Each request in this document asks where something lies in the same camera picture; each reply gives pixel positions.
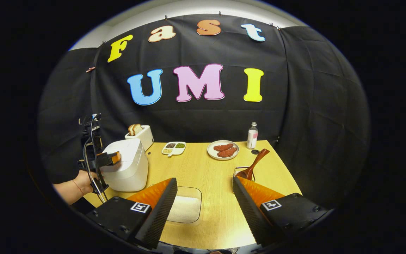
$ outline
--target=cable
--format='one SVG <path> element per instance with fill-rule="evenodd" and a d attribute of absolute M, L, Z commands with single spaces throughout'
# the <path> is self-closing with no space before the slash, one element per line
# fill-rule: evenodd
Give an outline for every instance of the cable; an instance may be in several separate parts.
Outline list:
<path fill-rule="evenodd" d="M 100 178 L 100 175 L 101 175 L 100 168 L 98 167 L 97 150 L 95 149 L 95 143 L 93 142 L 92 125 L 93 125 L 93 121 L 95 121 L 96 118 L 97 118 L 97 116 L 92 117 L 92 121 L 90 122 L 90 138 L 92 139 L 93 154 L 95 154 L 95 171 L 97 172 L 98 180 L 100 181 L 101 186 L 103 186 L 103 182 L 101 181 L 101 178 Z"/>
<path fill-rule="evenodd" d="M 85 144 L 84 144 L 84 149 L 83 149 L 83 151 L 82 151 L 83 156 L 84 156 L 84 162 L 85 162 L 85 164 L 86 164 L 86 166 L 87 166 L 87 173 L 88 173 L 88 175 L 89 175 L 89 179 L 90 179 L 91 182 L 93 182 L 93 184 L 95 185 L 95 188 L 97 189 L 97 191 L 98 191 L 98 193 L 99 193 L 99 195 L 97 194 L 97 195 L 98 195 L 98 198 L 100 199 L 100 201 L 101 201 L 102 203 L 104 203 L 105 200 L 104 200 L 104 199 L 102 200 L 103 195 L 101 195 L 101 192 L 100 192 L 100 189 L 99 189 L 98 186 L 97 186 L 97 183 L 95 183 L 95 180 L 93 179 L 92 175 L 90 174 L 90 166 L 89 166 L 89 162 L 88 162 L 88 159 L 87 159 L 87 153 L 86 153 L 86 148 L 87 148 L 87 146 L 89 146 L 89 143 L 88 143 L 89 140 L 90 140 L 90 138 L 88 138 L 87 141 L 85 142 Z"/>

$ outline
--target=bottle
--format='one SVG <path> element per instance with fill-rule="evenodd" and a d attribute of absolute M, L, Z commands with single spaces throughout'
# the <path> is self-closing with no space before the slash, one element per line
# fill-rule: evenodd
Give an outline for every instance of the bottle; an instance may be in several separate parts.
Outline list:
<path fill-rule="evenodd" d="M 258 138 L 258 129 L 256 128 L 256 122 L 253 122 L 252 127 L 248 129 L 247 148 L 249 149 L 255 148 L 257 138 Z"/>

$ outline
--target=hand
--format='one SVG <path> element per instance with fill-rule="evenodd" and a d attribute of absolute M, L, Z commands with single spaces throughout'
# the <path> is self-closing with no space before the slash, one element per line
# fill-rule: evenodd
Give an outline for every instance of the hand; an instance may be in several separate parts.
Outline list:
<path fill-rule="evenodd" d="M 92 178 L 98 178 L 98 175 L 95 172 L 90 172 L 90 174 L 92 175 Z M 87 171 L 80 170 L 78 176 L 73 181 L 81 189 L 84 195 L 93 192 L 93 188 L 92 185 L 90 185 L 91 181 L 89 179 Z"/>

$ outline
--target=wooden table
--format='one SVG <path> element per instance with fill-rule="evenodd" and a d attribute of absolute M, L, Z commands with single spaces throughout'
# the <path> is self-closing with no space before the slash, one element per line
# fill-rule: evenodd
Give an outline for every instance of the wooden table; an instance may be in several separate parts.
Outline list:
<path fill-rule="evenodd" d="M 239 153 L 228 161 L 211 158 L 207 152 L 209 143 L 187 143 L 181 155 L 171 158 L 161 154 L 166 143 L 153 143 L 146 151 L 149 164 L 147 187 L 175 177 L 178 186 L 194 187 L 202 192 L 200 218 L 190 224 L 167 221 L 160 241 L 197 249 L 227 249 L 255 243 L 232 192 L 232 175 L 235 167 L 250 166 L 256 155 L 246 148 L 246 142 L 236 143 Z M 269 142 L 259 140 L 255 149 L 261 151 L 263 148 L 270 153 L 254 169 L 256 183 L 283 195 L 302 194 Z M 127 198 L 134 193 L 114 191 L 110 187 L 106 190 L 108 198 Z M 95 207 L 102 204 L 93 193 L 84 197 Z"/>

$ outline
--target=wooden spoon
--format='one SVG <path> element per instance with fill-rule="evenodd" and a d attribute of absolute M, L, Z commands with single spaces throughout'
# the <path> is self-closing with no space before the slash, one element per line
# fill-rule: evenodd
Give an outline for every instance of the wooden spoon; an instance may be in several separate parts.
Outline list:
<path fill-rule="evenodd" d="M 256 163 L 258 163 L 258 161 L 260 160 L 260 159 L 262 159 L 264 156 L 266 156 L 266 154 L 268 154 L 270 151 L 269 150 L 267 150 L 266 148 L 264 148 L 264 149 L 262 149 L 259 153 L 258 153 L 258 155 L 256 156 L 256 159 L 255 159 L 255 161 L 253 162 L 253 164 L 250 166 L 250 167 L 248 167 L 248 168 L 246 168 L 246 169 L 244 169 L 244 170 L 242 170 L 241 172 L 238 172 L 237 174 L 236 174 L 236 176 L 239 176 L 239 177 L 242 177 L 242 178 L 246 178 L 247 180 L 252 180 L 252 174 L 253 174 L 253 168 L 256 166 Z"/>

